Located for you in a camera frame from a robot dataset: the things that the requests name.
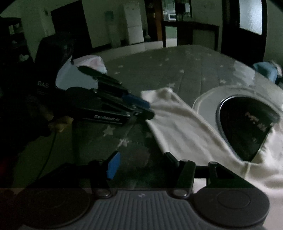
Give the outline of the cream white sweater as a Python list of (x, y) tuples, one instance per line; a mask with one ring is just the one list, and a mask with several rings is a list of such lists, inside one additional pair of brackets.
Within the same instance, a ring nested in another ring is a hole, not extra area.
[(243, 162), (220, 134), (171, 88), (142, 91), (155, 116), (147, 122), (163, 152), (196, 164), (219, 162), (266, 193), (282, 193), (282, 119), (271, 128), (252, 162)]

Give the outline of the white refrigerator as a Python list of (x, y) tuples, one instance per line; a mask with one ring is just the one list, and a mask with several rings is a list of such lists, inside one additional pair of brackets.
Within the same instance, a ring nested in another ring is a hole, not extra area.
[(124, 4), (123, 8), (127, 23), (129, 44), (133, 45), (144, 42), (139, 3), (133, 1)]

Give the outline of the blue cushion sofa end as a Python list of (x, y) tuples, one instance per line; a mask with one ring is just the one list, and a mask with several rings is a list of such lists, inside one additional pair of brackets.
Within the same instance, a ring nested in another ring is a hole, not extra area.
[(273, 60), (255, 63), (253, 67), (256, 72), (275, 84), (282, 81), (282, 67)]

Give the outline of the dark door with glass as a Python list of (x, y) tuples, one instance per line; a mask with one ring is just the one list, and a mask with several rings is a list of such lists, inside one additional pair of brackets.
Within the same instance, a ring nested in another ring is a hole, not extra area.
[(222, 1), (221, 53), (248, 66), (262, 62), (267, 39), (267, 1)]

